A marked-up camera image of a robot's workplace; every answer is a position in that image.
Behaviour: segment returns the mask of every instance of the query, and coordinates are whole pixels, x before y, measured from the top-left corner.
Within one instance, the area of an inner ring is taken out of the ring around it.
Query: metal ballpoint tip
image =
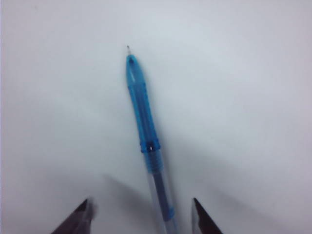
[[[130,47],[127,45],[127,49],[128,49],[128,55],[131,54],[131,51],[130,51]]]

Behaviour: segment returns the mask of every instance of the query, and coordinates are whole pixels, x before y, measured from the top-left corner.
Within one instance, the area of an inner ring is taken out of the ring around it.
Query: transparent pen barrel
[[[160,150],[146,152],[144,157],[154,208],[162,233],[177,234],[175,210],[169,191],[166,170],[162,163],[161,152]]]

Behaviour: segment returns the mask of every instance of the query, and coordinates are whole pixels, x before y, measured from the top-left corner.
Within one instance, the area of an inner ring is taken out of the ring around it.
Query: pen
[[[129,46],[126,74],[127,84],[136,115],[141,152],[148,171],[148,181],[156,215],[162,233],[177,234],[175,210],[169,193],[168,180],[156,135],[144,75]]]

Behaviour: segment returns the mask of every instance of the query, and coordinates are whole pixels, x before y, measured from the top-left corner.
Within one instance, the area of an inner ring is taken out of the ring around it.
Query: white surface
[[[1,231],[156,233],[125,82],[146,73],[182,234],[312,230],[311,1],[1,1]]]

